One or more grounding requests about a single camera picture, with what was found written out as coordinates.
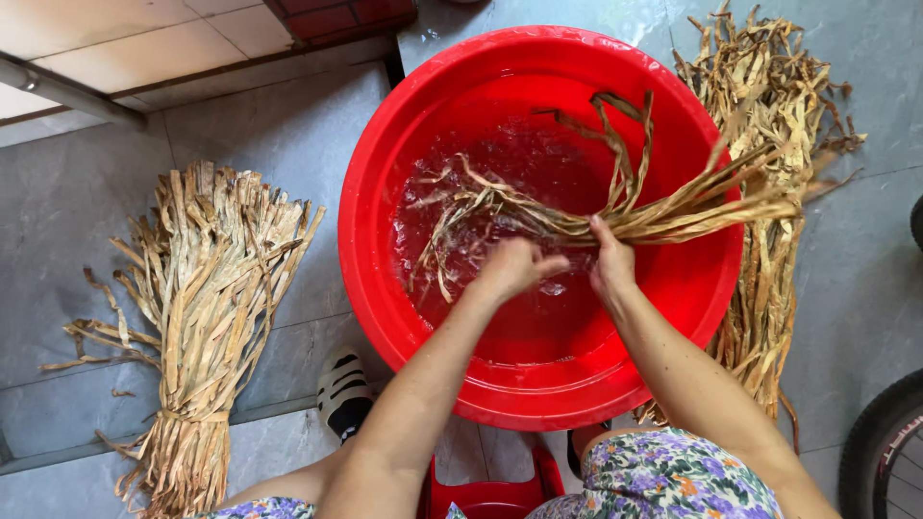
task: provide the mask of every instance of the red plastic basin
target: red plastic basin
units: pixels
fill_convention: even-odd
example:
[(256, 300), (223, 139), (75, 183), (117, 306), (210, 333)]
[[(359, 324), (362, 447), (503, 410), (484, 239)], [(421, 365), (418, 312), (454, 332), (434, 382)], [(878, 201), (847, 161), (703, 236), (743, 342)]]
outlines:
[[(641, 106), (646, 90), (653, 91), (655, 128), (641, 203), (669, 195), (695, 176), (718, 130), (689, 89), (638, 49), (587, 30), (516, 27), (454, 45), (398, 85), (356, 145), (339, 220), (347, 294), (372, 345), (392, 368), (399, 369), (432, 332), (399, 282), (392, 240), (402, 187), (415, 171), (414, 162), (436, 147), (435, 135), (450, 130), (463, 147), (490, 134), (503, 117), (528, 114), (537, 106), (563, 108), (598, 125), (587, 102), (593, 92), (613, 91)], [(637, 167), (641, 125), (610, 116)], [(582, 163), (598, 178), (605, 200), (611, 155), (597, 141), (559, 135), (585, 151)], [(737, 199), (739, 192), (728, 197)], [(738, 225), (683, 244), (637, 247), (641, 289), (699, 347), (727, 308), (742, 233)], [(455, 413), (501, 428), (557, 430), (608, 419), (650, 398), (598, 302), (586, 290), (577, 293), (584, 296), (571, 304), (580, 312), (571, 308), (566, 315), (581, 315), (580, 320), (555, 321), (554, 308), (546, 319), (558, 323), (548, 330), (566, 333), (506, 326), (502, 333), (486, 335), (468, 367)], [(505, 361), (494, 362), (500, 358)]]

